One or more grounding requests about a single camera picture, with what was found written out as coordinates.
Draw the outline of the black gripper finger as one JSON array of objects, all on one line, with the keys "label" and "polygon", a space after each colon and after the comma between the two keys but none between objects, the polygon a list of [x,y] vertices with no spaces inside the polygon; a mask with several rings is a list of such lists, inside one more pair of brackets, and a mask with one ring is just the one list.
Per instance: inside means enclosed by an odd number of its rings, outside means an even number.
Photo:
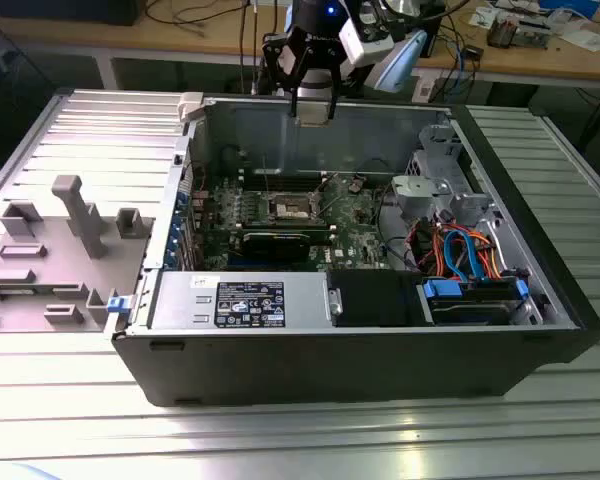
[{"label": "black gripper finger", "polygon": [[344,59],[344,50],[341,46],[332,45],[328,48],[327,54],[328,69],[331,76],[331,96],[329,101],[327,119],[332,120],[335,115],[337,101],[341,89],[341,64]]},{"label": "black gripper finger", "polygon": [[282,89],[291,94],[290,116],[297,115],[299,88],[309,68],[310,47],[306,32],[267,34],[262,45],[261,91]]}]

